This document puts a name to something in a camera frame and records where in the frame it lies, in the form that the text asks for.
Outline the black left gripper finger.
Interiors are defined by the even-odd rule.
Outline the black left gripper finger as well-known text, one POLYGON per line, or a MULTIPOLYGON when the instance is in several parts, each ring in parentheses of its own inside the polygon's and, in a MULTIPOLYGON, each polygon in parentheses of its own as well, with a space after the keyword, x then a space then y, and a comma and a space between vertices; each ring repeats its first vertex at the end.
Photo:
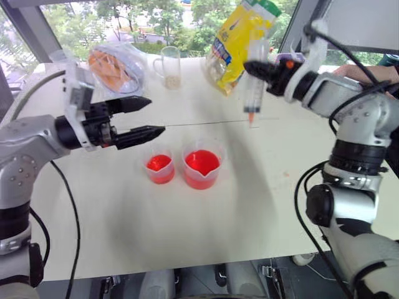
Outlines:
POLYGON ((113 115, 118 113, 136 112, 151 103, 152 101, 149 98, 142 96, 131 96, 108 100, 107 108, 109 114, 113 115))
POLYGON ((142 145, 159 137, 166 128, 164 126, 145 125, 131 129, 129 132, 115 135, 115 146, 118 150, 142 145))

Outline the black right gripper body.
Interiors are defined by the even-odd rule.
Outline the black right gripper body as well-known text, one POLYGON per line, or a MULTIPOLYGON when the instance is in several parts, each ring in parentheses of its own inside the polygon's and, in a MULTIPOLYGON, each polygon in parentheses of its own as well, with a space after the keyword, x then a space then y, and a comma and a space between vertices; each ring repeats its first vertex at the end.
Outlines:
POLYGON ((277 64, 271 64, 266 91, 277 97, 283 96, 290 79, 302 65, 303 62, 293 59, 281 59, 277 64))

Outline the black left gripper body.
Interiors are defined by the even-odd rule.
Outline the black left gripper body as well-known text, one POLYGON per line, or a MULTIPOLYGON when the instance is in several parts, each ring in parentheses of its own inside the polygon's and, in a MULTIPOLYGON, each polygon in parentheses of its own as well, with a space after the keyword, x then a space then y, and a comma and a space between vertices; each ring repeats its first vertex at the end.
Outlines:
POLYGON ((103 148, 117 145, 117 129, 110 124, 114 114, 120 113, 120 101, 104 101, 90 105, 82 122, 90 143, 103 148))

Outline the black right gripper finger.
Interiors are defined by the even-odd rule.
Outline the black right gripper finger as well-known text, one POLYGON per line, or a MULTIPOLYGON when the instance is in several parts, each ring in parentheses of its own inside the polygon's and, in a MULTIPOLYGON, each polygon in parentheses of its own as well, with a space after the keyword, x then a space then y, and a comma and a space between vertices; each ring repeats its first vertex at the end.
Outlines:
POLYGON ((259 80, 274 85, 278 82, 278 66, 270 62, 250 60, 244 64, 245 71, 259 80))

